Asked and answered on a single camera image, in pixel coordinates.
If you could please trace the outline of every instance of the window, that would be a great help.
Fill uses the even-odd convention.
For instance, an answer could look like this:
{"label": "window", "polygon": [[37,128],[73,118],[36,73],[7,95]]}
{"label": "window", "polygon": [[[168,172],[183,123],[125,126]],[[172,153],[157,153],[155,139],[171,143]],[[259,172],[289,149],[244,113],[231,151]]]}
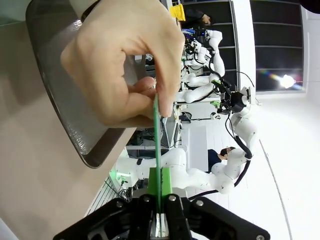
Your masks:
{"label": "window", "polygon": [[[251,0],[254,29],[256,90],[302,90],[303,29],[298,0]],[[296,84],[281,87],[289,75]]]}

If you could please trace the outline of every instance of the person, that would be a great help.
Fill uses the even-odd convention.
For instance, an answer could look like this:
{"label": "person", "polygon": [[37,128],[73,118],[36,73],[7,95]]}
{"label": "person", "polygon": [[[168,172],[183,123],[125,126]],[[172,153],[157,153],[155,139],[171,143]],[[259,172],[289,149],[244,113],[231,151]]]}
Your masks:
{"label": "person", "polygon": [[188,8],[184,11],[185,21],[181,22],[183,29],[191,29],[197,27],[204,27],[205,24],[212,25],[214,19],[197,9]]}
{"label": "person", "polygon": [[217,163],[221,163],[222,160],[227,160],[229,153],[233,149],[235,149],[235,147],[233,147],[233,146],[227,147],[227,148],[222,149],[220,151],[220,153],[217,153],[213,149],[208,149],[208,171],[206,173],[207,174],[211,173],[211,169],[212,169],[213,165],[215,165]]}
{"label": "person", "polygon": [[[84,21],[62,51],[61,63],[98,119],[113,128],[152,127],[156,92],[160,114],[169,117],[180,88],[185,44],[169,11],[159,0],[70,3]],[[128,85],[123,77],[126,56],[147,53],[155,58],[156,89],[152,77]]]}

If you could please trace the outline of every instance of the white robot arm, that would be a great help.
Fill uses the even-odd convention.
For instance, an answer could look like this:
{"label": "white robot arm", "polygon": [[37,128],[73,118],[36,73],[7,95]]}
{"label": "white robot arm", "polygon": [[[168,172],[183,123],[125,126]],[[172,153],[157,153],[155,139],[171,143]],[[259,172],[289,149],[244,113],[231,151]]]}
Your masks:
{"label": "white robot arm", "polygon": [[[225,75],[225,65],[220,56],[219,43],[221,42],[222,33],[220,31],[206,30],[206,36],[209,39],[209,45],[214,53],[213,61],[210,52],[202,47],[201,44],[194,40],[191,46],[197,54],[194,54],[195,58],[184,62],[186,66],[205,66],[211,70],[217,72],[221,77]],[[209,76],[196,76],[194,73],[182,76],[181,81],[188,84],[189,87],[198,87],[195,90],[185,91],[183,94],[179,93],[177,98],[178,102],[192,103],[199,100],[212,92],[214,85],[213,81],[219,80],[219,77],[211,73]]]}
{"label": "white robot arm", "polygon": [[[186,152],[182,148],[173,148],[161,156],[161,167],[170,168],[171,186],[185,189],[195,187],[202,191],[218,190],[228,193],[233,187],[233,181],[226,175],[216,176],[196,168],[186,169]],[[118,183],[126,179],[125,188],[133,187],[138,180],[148,179],[150,168],[156,167],[156,159],[119,158],[115,169]]]}
{"label": "white robot arm", "polygon": [[[221,194],[229,193],[234,187],[234,180],[241,174],[242,165],[252,158],[251,151],[258,141],[257,126],[253,123],[251,116],[254,104],[250,104],[250,96],[241,97],[242,109],[235,112],[230,121],[230,128],[233,133],[241,138],[242,141],[237,143],[242,149],[233,149],[228,156],[227,164],[216,163],[212,169],[212,174],[205,173],[201,170],[190,168],[187,169],[186,153],[182,148],[174,148],[161,156],[161,167],[170,168],[171,185],[173,188],[185,189],[194,187],[202,191],[217,190]],[[117,180],[121,184],[122,179],[126,179],[124,187],[132,187],[140,179],[149,178],[149,169],[156,166],[156,159],[137,160],[133,158],[119,158],[116,162],[115,169]]]}

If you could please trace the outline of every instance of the white floor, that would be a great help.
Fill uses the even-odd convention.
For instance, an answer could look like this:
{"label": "white floor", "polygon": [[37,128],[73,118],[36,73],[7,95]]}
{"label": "white floor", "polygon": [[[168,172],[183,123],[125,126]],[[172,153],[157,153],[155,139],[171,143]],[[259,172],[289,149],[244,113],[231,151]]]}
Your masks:
{"label": "white floor", "polygon": [[[192,118],[207,118],[214,112],[211,105],[198,104],[190,106],[187,112]],[[207,126],[207,146],[217,152],[225,147],[237,147],[225,129],[226,117],[221,120],[193,121],[191,126]],[[188,191],[189,195],[198,194],[195,189]],[[207,196],[215,203],[235,213],[239,217],[267,230],[272,240],[289,240],[289,232],[277,191],[277,187],[261,147],[257,149],[249,169],[240,184],[229,194],[214,193]]]}

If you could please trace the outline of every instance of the gray tray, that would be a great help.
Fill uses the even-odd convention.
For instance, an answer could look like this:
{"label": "gray tray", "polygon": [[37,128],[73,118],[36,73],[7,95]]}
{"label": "gray tray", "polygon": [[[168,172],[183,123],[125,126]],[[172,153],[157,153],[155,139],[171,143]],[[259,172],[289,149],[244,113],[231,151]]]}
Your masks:
{"label": "gray tray", "polygon": [[[124,129],[108,128],[98,122],[80,89],[61,66],[61,52],[82,23],[68,0],[33,0],[26,10],[26,24],[56,114],[84,164],[93,169],[100,167]],[[146,76],[145,57],[139,63],[127,57],[124,71],[130,84]]]}

